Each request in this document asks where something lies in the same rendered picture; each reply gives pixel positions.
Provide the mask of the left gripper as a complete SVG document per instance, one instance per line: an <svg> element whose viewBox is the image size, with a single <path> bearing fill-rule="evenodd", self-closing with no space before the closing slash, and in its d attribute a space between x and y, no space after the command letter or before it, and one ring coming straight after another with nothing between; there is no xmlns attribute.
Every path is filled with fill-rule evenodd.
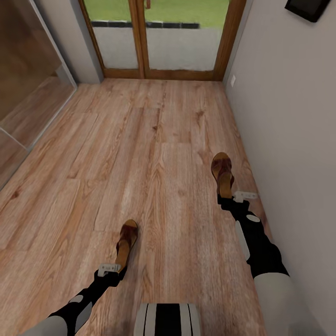
<svg viewBox="0 0 336 336"><path fill-rule="evenodd" d="M117 287L120 280L123 280L127 271L127 266L121 272L109 272L104 277L98 276L98 270L94 273L94 282L92 284L97 284L101 289L101 294L103 294L109 286Z"/></svg>

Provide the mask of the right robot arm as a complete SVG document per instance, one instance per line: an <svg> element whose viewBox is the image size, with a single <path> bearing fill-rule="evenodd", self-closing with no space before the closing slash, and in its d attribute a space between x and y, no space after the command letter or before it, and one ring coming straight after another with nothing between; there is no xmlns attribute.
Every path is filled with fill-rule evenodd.
<svg viewBox="0 0 336 336"><path fill-rule="evenodd" d="M298 292L282 264L278 247L264 234L261 219L248 211L256 193L234 193L217 203L236 220L235 229L246 262L251 266L266 336L328 336Z"/></svg>

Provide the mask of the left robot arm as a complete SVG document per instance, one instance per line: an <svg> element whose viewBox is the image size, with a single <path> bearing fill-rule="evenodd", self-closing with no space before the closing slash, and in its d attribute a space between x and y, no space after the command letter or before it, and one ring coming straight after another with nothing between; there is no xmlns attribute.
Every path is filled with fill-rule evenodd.
<svg viewBox="0 0 336 336"><path fill-rule="evenodd" d="M94 282L80 291L69 303L48 318L18 336L75 336L89 320L93 305L109 286L117 287L123 280L127 266L100 264L94 273Z"/></svg>

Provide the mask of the sandal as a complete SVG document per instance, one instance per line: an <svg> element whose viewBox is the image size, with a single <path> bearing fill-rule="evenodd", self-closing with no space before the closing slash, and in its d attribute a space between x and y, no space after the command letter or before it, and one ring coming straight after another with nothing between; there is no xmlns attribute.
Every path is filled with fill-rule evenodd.
<svg viewBox="0 0 336 336"><path fill-rule="evenodd" d="M232 198L232 185L235 178L231 172L232 162L227 153L218 153L213 158L211 173L217 183L217 195L222 198Z"/></svg>
<svg viewBox="0 0 336 336"><path fill-rule="evenodd" d="M115 264L121 265L121 272L126 266L128 266L130 260L130 252L138 239L138 226L132 219L128 219L123 224L120 232L120 240L117 242L117 258Z"/></svg>

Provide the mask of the robot trunk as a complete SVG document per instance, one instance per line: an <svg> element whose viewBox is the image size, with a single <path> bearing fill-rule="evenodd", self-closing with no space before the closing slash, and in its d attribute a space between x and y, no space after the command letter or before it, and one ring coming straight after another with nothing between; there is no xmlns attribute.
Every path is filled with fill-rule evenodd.
<svg viewBox="0 0 336 336"><path fill-rule="evenodd" d="M203 336L194 303L142 303L134 336Z"/></svg>

